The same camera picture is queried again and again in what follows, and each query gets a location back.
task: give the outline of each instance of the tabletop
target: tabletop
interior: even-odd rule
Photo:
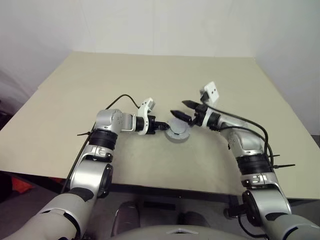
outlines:
[[[140,104],[152,97],[152,115],[166,122],[170,110],[192,115],[181,101],[200,101],[199,89],[214,81],[217,108],[267,130],[276,169],[288,198],[320,199],[320,150],[253,58],[146,56],[73,52],[39,86],[0,131],[2,171],[66,178],[99,110],[130,94]],[[137,113],[128,98],[114,108]],[[184,143],[156,135],[121,133],[113,183],[240,195],[237,162],[218,133],[193,127]]]

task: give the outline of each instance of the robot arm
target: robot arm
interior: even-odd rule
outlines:
[[[272,240],[320,239],[319,226],[291,213],[291,207],[279,185],[274,166],[264,152],[261,138],[248,130],[232,128],[248,128],[246,121],[219,114],[208,107],[214,107],[219,98],[213,82],[201,89],[200,94],[203,104],[191,100],[183,101],[188,108],[195,110],[194,119],[178,110],[171,112],[190,126],[197,125],[219,131],[227,140],[228,147],[237,161],[241,183],[246,191],[242,194],[243,204],[227,209],[226,214],[236,218],[246,214],[248,221],[255,227],[261,227]]]
[[[21,229],[6,240],[59,240],[82,237],[97,198],[108,195],[112,182],[111,165],[120,132],[155,134],[169,128],[148,115],[155,103],[147,98],[137,116],[119,109],[101,110],[70,178],[70,191],[52,199]]]

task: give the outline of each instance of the orange object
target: orange object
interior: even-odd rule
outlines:
[[[18,178],[12,177],[12,190],[19,192],[20,194],[25,193],[29,189],[33,189],[34,186],[24,182]]]

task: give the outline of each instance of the black cable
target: black cable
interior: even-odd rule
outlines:
[[[140,108],[140,107],[136,104],[135,100],[134,100],[130,95],[128,95],[128,94],[122,94],[122,95],[118,96],[112,103],[110,103],[110,105],[107,106],[105,110],[111,108],[112,105],[115,104],[115,103],[116,103],[120,98],[122,98],[122,97],[128,97],[128,98],[130,98],[131,101],[133,102],[133,104],[136,106],[136,108],[137,108],[137,109]]]
[[[266,238],[268,239],[268,235],[267,234],[252,234],[251,232],[249,232],[242,224],[241,222],[241,215],[238,216],[238,222],[239,222],[239,225],[240,227],[242,228],[242,230],[248,234],[250,237],[254,238],[254,239],[260,239],[260,238]]]
[[[130,98],[131,101],[133,102],[133,104],[136,106],[136,108],[137,108],[137,109],[139,108],[139,106],[137,105],[137,103],[135,102],[135,100],[134,100],[130,95],[128,95],[128,94],[122,94],[122,95],[118,96],[112,103],[110,103],[110,105],[107,106],[107,107],[105,108],[105,110],[108,110],[109,108],[111,108],[112,105],[115,104],[115,103],[116,103],[120,98],[122,98],[122,97],[128,97],[128,98]],[[83,143],[83,145],[82,145],[82,147],[81,147],[78,155],[76,156],[76,158],[75,158],[75,160],[74,160],[74,162],[73,162],[73,165],[72,165],[72,167],[71,167],[71,169],[70,169],[70,171],[69,171],[69,174],[68,174],[68,176],[66,177],[65,182],[64,182],[64,184],[63,184],[63,187],[62,187],[62,190],[61,190],[61,194],[63,194],[63,193],[65,192],[65,190],[66,190],[66,187],[67,187],[67,185],[68,185],[68,182],[69,182],[69,180],[70,180],[70,177],[71,177],[71,175],[72,175],[72,173],[73,173],[73,171],[74,171],[74,169],[75,169],[75,167],[76,167],[76,165],[77,165],[77,162],[78,162],[78,160],[79,160],[79,158],[80,158],[83,150],[85,149],[85,146],[87,145],[87,143],[88,143],[88,141],[89,141],[89,139],[90,139],[90,137],[91,137],[91,133],[92,133],[94,127],[95,127],[95,125],[93,124],[90,132],[84,133],[84,134],[78,134],[78,136],[88,134],[88,137],[87,137],[86,140],[84,141],[84,143]]]
[[[261,138],[264,141],[264,143],[266,143],[266,140],[263,136],[261,136],[259,133],[257,133],[256,131],[254,131],[250,128],[243,127],[243,126],[226,126],[226,127],[222,127],[220,129],[218,129],[218,131],[223,131],[226,129],[242,129],[242,130],[249,131],[249,132],[253,133],[254,135],[256,135],[257,137]],[[273,167],[274,166],[274,154],[271,150],[269,143],[266,144],[266,147],[269,150],[269,154],[270,154],[270,165],[271,165],[271,167]]]
[[[264,137],[265,137],[265,141],[264,141],[264,153],[265,153],[265,154],[267,153],[269,136],[268,136],[268,133],[267,133],[266,129],[265,129],[263,126],[261,126],[260,124],[254,122],[254,121],[251,121],[251,120],[249,120],[249,119],[246,119],[246,118],[244,118],[244,117],[242,117],[242,116],[238,116],[238,115],[231,114],[231,113],[228,113],[228,112],[225,112],[225,111],[221,111],[221,110],[216,109],[216,108],[214,108],[214,107],[212,107],[212,106],[209,106],[207,103],[205,103],[205,101],[204,101],[203,99],[201,99],[201,102],[202,102],[204,105],[206,105],[208,108],[210,108],[211,110],[214,110],[214,111],[216,111],[216,112],[218,112],[218,113],[225,114],[225,115],[228,115],[228,116],[230,116],[230,117],[233,117],[233,118],[236,118],[236,119],[245,121],[245,122],[250,123],[250,124],[258,127],[259,129],[261,129],[261,130],[263,131]]]

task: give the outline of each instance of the round gray object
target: round gray object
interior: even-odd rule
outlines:
[[[168,124],[170,128],[164,132],[167,139],[177,144],[184,143],[188,140],[190,136],[190,126],[186,122],[175,117],[170,119]]]

